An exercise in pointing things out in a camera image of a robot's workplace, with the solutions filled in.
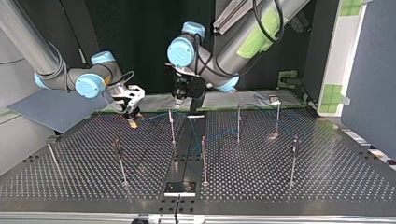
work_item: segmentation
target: gray fabric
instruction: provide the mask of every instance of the gray fabric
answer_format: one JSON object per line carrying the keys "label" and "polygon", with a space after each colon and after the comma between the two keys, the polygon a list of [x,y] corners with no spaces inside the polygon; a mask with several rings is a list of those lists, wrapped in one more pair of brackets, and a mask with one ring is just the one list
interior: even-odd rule
{"label": "gray fabric", "polygon": [[347,127],[393,159],[396,136],[395,52],[396,1],[367,5],[342,121]]}
{"label": "gray fabric", "polygon": [[42,90],[8,108],[55,131],[65,133],[88,118],[92,112],[105,106],[106,102],[102,97],[87,99],[77,92]]}

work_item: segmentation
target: gray sheet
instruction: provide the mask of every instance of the gray sheet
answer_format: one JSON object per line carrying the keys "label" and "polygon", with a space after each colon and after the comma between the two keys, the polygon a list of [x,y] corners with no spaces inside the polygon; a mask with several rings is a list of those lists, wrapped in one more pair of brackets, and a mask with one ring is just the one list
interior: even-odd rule
{"label": "gray sheet", "polygon": [[77,92],[42,90],[8,108],[57,132],[65,133],[104,107],[106,102],[102,97],[86,99]]}

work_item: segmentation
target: white wall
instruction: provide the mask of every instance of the white wall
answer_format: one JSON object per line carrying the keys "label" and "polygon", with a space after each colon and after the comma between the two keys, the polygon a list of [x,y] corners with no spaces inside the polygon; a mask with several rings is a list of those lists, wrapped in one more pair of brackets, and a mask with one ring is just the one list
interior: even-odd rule
{"label": "white wall", "polygon": [[46,144],[54,132],[19,115],[9,114],[6,107],[39,91],[33,79],[33,68],[0,29],[0,175],[32,155]]}

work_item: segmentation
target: metal rod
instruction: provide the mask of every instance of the metal rod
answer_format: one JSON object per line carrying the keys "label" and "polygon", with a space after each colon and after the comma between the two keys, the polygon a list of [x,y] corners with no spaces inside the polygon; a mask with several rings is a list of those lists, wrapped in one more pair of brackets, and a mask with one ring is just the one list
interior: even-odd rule
{"label": "metal rod", "polygon": [[129,185],[129,183],[128,183],[128,180],[126,179],[126,174],[125,174],[125,169],[124,169],[124,166],[123,166],[123,163],[122,163],[122,159],[120,159],[120,167],[121,167],[121,170],[122,170],[122,176],[123,176],[123,179],[124,179],[124,186],[128,186]]}
{"label": "metal rod", "polygon": [[0,1],[0,28],[37,73],[46,75],[56,71],[56,54],[17,1]]}
{"label": "metal rod", "polygon": [[52,145],[50,143],[48,143],[47,146],[49,147],[49,152],[50,152],[50,155],[52,156],[53,161],[56,164],[58,164],[58,160],[56,160],[55,153],[53,153]]}
{"label": "metal rod", "polygon": [[206,140],[205,137],[202,137],[202,157],[204,159],[204,186],[207,186],[209,183],[207,182],[207,175],[206,175]]}
{"label": "metal rod", "polygon": [[238,105],[238,138],[237,138],[238,144],[241,139],[241,135],[240,135],[241,124],[240,123],[241,123],[241,106]]}
{"label": "metal rod", "polygon": [[278,102],[278,104],[277,104],[277,111],[276,111],[276,122],[279,122],[280,105],[281,105],[281,103]]}
{"label": "metal rod", "polygon": [[123,162],[122,162],[123,151],[121,148],[120,139],[118,137],[116,137],[116,139],[114,141],[114,153],[115,153],[117,161],[119,161],[119,163],[120,163],[120,168],[122,171],[122,178],[124,180],[122,185],[124,187],[127,187],[129,185],[129,183],[128,183],[128,180],[126,179],[125,168],[124,168]]}
{"label": "metal rod", "polygon": [[171,123],[171,130],[172,130],[172,144],[174,146],[175,154],[176,154],[176,140],[175,140],[175,127],[174,127],[174,120],[172,118],[172,110],[169,110],[169,122]]}
{"label": "metal rod", "polygon": [[295,165],[296,165],[296,152],[294,150],[294,153],[293,153],[293,165],[291,166],[290,187],[292,187],[293,184],[294,184],[293,179],[294,179]]}

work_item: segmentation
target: metal bracket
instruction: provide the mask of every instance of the metal bracket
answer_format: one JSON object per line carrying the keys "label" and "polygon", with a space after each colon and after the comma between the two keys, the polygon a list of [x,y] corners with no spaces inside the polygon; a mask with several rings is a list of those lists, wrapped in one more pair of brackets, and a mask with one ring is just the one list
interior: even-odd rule
{"label": "metal bracket", "polygon": [[341,104],[343,105],[349,105],[350,104],[350,99],[344,95],[341,95]]}
{"label": "metal bracket", "polygon": [[233,0],[213,23],[215,34],[224,35],[237,21],[247,14],[253,6],[251,0]]}
{"label": "metal bracket", "polygon": [[168,182],[165,197],[195,197],[197,184],[195,182]]}

